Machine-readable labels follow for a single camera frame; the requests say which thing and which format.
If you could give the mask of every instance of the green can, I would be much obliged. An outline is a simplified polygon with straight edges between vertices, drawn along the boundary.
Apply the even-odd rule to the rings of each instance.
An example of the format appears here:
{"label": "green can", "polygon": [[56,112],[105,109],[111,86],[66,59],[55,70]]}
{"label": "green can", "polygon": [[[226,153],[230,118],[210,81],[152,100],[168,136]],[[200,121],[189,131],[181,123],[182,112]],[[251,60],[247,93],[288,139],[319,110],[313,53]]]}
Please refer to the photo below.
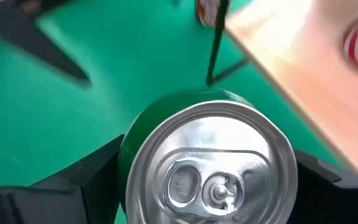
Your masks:
{"label": "green can", "polygon": [[297,189],[288,139],[226,90],[181,91],[146,107],[118,172],[128,224],[285,222]]}

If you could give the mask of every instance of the can top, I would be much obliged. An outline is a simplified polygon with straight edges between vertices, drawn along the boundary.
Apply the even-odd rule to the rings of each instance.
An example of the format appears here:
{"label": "can top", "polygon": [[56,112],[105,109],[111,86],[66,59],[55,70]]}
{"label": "can top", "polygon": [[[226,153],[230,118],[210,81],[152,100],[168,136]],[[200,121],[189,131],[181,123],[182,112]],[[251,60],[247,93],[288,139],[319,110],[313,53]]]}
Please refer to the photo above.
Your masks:
{"label": "can top", "polygon": [[207,101],[169,117],[132,164],[126,212],[133,223],[286,223],[295,203],[296,160],[264,115]]}

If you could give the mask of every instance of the metal rod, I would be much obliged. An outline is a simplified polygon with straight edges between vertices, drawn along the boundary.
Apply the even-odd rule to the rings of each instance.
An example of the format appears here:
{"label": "metal rod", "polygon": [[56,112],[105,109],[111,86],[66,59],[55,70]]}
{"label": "metal rod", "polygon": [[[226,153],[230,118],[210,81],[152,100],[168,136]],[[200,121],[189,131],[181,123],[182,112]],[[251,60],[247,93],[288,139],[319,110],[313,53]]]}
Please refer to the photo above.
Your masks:
{"label": "metal rod", "polygon": [[211,87],[214,84],[216,84],[217,82],[225,79],[226,77],[228,77],[229,75],[233,74],[233,72],[235,72],[236,70],[240,69],[241,67],[243,67],[244,65],[247,65],[249,63],[248,60],[246,59],[242,59],[239,62],[235,63],[234,65],[232,65],[231,67],[227,68],[226,70],[224,70],[223,72],[215,75],[212,79],[207,80],[207,86]]}
{"label": "metal rod", "polygon": [[216,63],[216,57],[218,56],[219,45],[221,43],[222,33],[224,30],[224,20],[226,17],[228,7],[229,7],[229,0],[220,0],[219,10],[216,14],[214,42],[212,45],[211,58],[209,59],[208,73],[206,76],[207,86],[210,86],[210,84],[213,82],[213,73]]}

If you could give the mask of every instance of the wooden board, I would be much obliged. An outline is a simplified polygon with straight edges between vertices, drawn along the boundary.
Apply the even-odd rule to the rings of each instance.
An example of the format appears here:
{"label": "wooden board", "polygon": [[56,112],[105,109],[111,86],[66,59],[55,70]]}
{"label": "wooden board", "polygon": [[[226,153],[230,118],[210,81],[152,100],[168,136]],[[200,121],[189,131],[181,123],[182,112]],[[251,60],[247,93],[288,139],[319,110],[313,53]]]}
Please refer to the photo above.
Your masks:
{"label": "wooden board", "polygon": [[227,18],[226,30],[358,171],[358,71],[341,45],[356,20],[358,0],[255,0]]}

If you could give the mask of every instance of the green surface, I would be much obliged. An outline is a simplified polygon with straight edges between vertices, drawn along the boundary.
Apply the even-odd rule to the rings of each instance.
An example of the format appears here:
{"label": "green surface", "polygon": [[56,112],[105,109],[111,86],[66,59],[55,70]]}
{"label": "green surface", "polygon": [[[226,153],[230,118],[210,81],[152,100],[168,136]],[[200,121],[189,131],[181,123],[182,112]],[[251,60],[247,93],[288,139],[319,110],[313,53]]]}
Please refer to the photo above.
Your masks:
{"label": "green surface", "polygon": [[[72,1],[37,23],[93,86],[0,43],[0,185],[43,179],[125,133],[153,100],[204,85],[213,31],[196,22],[193,1]],[[240,58],[225,37],[216,71]],[[295,148],[336,163],[254,66],[218,87],[249,100]]]}

